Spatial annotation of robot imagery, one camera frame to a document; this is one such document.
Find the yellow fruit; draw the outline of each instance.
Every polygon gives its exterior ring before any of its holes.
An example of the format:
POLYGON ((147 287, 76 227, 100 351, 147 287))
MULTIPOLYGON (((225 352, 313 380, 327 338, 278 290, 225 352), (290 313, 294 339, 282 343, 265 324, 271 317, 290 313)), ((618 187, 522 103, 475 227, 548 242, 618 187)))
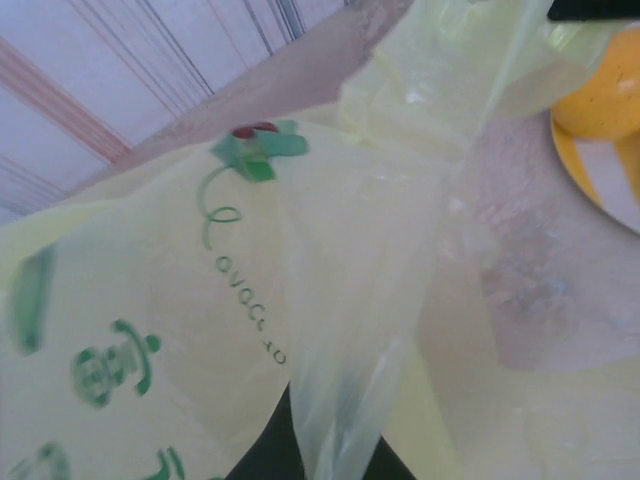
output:
POLYGON ((577 137, 613 141, 640 131, 640 28, 614 36, 595 75, 551 113, 577 137))

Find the plastic bag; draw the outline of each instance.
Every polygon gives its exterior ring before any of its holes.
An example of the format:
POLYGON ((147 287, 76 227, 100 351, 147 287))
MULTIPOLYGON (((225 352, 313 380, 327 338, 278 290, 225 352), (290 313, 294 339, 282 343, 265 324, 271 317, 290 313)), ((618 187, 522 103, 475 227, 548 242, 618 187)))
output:
POLYGON ((4 229, 3 474, 226 475, 290 379, 310 479, 360 478, 398 392, 392 446, 457 478, 411 339, 450 184, 549 4, 416 1, 330 126, 275 124, 309 148, 276 181, 189 147, 4 229))

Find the striped wall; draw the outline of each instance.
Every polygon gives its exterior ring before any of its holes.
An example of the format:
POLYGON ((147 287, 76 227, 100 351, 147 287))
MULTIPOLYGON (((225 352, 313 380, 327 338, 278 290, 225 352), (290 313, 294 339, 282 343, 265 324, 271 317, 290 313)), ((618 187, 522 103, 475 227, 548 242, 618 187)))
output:
POLYGON ((346 3, 0 1, 0 224, 117 164, 346 3))

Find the green cartoon figure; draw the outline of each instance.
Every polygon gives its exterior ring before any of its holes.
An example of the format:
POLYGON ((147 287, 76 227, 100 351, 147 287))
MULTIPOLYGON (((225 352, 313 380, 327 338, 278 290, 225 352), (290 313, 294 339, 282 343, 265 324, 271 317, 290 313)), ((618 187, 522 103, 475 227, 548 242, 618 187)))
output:
POLYGON ((11 282, 7 311, 11 337, 24 355, 37 352, 44 342, 54 260, 54 247, 43 248, 20 264, 11 282))
POLYGON ((153 371, 149 355, 160 350, 157 335, 141 338, 129 322, 118 319, 111 324, 114 333, 122 333, 127 340, 104 351, 86 348, 71 363, 71 377, 78 396, 94 406, 104 408, 111 401, 113 389, 122 385, 130 374, 140 371, 135 391, 143 396, 151 387, 153 371))

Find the dark object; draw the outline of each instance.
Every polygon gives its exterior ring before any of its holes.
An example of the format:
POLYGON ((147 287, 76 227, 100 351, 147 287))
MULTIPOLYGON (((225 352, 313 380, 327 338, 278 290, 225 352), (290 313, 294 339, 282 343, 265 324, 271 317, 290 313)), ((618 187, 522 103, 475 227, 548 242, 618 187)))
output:
POLYGON ((639 0, 555 0, 552 22, 640 19, 639 0))
MULTIPOLYGON (((305 480, 293 432, 289 387, 260 438, 225 480, 305 480)), ((416 480, 383 438, 363 480, 416 480)))

